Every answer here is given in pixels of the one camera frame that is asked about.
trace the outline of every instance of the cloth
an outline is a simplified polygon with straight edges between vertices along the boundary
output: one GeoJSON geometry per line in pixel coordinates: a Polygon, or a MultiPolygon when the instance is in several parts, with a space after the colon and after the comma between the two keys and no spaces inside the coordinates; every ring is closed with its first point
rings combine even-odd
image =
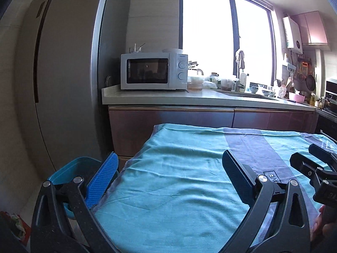
{"type": "Polygon", "coordinates": [[[312,200],[309,179],[289,164],[299,152],[324,167],[308,153],[311,143],[337,152],[323,135],[162,124],[93,211],[121,252],[218,252],[249,209],[222,166],[223,152],[230,149],[257,174],[281,182],[297,179],[312,225],[320,205],[312,200]]]}
{"type": "Polygon", "coordinates": [[[245,69],[245,53],[243,50],[238,50],[235,53],[236,62],[238,63],[238,69],[245,69]]]}

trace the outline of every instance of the water heater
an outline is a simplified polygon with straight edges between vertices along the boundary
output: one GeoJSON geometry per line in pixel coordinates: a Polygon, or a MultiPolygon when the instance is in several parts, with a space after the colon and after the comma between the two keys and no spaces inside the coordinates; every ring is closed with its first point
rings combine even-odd
{"type": "Polygon", "coordinates": [[[290,17],[283,18],[287,47],[297,54],[303,54],[300,28],[290,17]]]}

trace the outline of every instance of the microwave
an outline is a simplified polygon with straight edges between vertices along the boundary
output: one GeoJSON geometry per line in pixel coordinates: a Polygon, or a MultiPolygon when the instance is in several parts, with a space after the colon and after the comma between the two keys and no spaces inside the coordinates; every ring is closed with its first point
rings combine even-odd
{"type": "Polygon", "coordinates": [[[121,89],[187,89],[187,70],[185,54],[122,54],[121,89]]]}

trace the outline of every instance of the blue gripper pad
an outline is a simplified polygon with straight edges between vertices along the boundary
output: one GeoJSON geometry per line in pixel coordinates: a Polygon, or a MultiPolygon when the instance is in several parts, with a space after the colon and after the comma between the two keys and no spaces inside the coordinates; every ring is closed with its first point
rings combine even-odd
{"type": "Polygon", "coordinates": [[[85,202],[90,209],[102,198],[118,168],[118,156],[112,152],[87,186],[85,202]]]}

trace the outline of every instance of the stainless steel refrigerator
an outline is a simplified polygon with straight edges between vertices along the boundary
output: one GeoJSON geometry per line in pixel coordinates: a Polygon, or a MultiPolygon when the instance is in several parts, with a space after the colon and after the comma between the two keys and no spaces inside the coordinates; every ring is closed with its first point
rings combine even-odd
{"type": "Polygon", "coordinates": [[[16,51],[16,108],[42,178],[113,150],[106,78],[120,83],[130,0],[34,0],[16,51]]]}

